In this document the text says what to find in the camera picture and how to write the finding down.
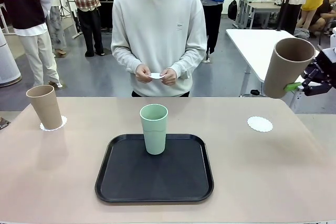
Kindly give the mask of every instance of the gray pants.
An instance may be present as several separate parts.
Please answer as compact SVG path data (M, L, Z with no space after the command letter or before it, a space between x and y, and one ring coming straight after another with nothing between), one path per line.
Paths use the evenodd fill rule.
M37 36L19 36L25 49L29 65L34 74L34 86L43 85L43 66L46 69L48 81L59 83L57 65L52 53L48 31Z
M51 44L54 49L64 49L67 47L64 37L64 30L61 23L61 13L58 6L50 9L50 15L47 18L48 30L51 38Z

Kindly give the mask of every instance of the white pants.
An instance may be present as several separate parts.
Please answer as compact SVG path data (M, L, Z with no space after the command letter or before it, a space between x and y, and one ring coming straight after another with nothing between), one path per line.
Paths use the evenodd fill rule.
M43 85L43 66L48 81L59 83L57 65L51 48L48 31L37 36L19 36L25 49L29 65L34 74L34 86Z

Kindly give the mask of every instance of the green cup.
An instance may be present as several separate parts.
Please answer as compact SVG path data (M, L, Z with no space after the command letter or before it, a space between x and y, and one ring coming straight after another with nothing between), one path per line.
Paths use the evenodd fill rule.
M140 117L147 152L152 155L163 153L168 109L160 104L149 104L140 110Z

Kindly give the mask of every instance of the person in plaid shirt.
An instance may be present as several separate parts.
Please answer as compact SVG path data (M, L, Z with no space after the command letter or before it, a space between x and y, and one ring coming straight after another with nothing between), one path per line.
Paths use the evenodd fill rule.
M99 0L75 0L78 8L80 27L84 35L87 52L86 57L95 55L92 43L92 34L95 43L96 54L104 56L104 48L101 40L101 23L97 7Z

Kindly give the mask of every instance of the black serving tray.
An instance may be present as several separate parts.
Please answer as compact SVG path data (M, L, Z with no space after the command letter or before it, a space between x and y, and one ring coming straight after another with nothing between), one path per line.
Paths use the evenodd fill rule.
M106 202L201 201L214 181L204 142L167 134L162 154L146 151L143 134L114 138L108 145L95 190Z

